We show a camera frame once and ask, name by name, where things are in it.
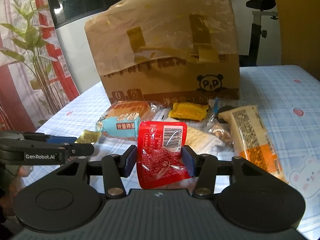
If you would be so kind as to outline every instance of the blue plaid tablecloth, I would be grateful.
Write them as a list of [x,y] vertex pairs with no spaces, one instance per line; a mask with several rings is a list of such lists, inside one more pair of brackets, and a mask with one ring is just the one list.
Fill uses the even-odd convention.
[[[240,68],[240,99],[247,105],[258,105],[259,113],[277,150],[287,181],[299,190],[306,201],[306,211],[298,230],[308,239],[320,237],[320,82],[297,66],[267,66]],[[84,129],[94,130],[95,122],[110,106],[101,83],[73,100],[47,121],[38,132],[56,136],[78,137]],[[169,109],[157,113],[155,120],[167,117]],[[95,145],[91,160],[122,154],[131,141],[101,138]],[[220,160],[230,160],[233,152],[213,147],[211,154]],[[58,166],[35,166],[26,185],[42,178]],[[140,188],[136,169],[122,179],[126,190]],[[191,187],[195,179],[170,185]],[[92,184],[104,192],[102,178],[92,178]],[[215,192],[228,184],[228,178],[218,177]]]

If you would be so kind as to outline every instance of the panda logo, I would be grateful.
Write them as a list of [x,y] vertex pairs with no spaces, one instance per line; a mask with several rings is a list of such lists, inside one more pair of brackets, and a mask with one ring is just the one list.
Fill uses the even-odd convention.
[[198,91],[202,92],[220,92],[222,89],[227,89],[222,86],[223,75],[206,75],[197,77],[199,81]]

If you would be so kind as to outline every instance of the white wall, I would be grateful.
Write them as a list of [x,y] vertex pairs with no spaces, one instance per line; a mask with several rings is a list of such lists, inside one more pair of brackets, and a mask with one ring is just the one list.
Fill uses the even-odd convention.
[[100,82],[87,36],[84,32],[84,24],[91,17],[93,15],[56,29],[68,69],[80,94]]
[[[248,55],[253,22],[252,11],[254,9],[245,6],[249,0],[231,1],[238,30],[239,54]],[[270,11],[277,11],[277,8],[275,7]],[[268,35],[266,39],[261,37],[257,65],[281,65],[279,20],[272,20],[269,16],[262,16],[261,25],[262,30],[266,30]]]

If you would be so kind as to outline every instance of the floral curtain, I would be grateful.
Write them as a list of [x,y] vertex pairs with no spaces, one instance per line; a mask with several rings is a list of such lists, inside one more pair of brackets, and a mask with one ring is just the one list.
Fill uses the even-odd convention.
[[47,0],[0,0],[0,130],[35,131],[79,95]]

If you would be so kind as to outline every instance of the metal bolt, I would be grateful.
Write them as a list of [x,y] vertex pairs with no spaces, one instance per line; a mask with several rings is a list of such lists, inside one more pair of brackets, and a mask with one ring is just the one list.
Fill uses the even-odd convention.
[[107,192],[111,196],[119,196],[123,193],[123,189],[119,188],[119,187],[112,187],[112,188],[108,189]]
[[207,196],[211,193],[211,190],[209,190],[206,187],[200,187],[196,189],[196,194],[199,196]]

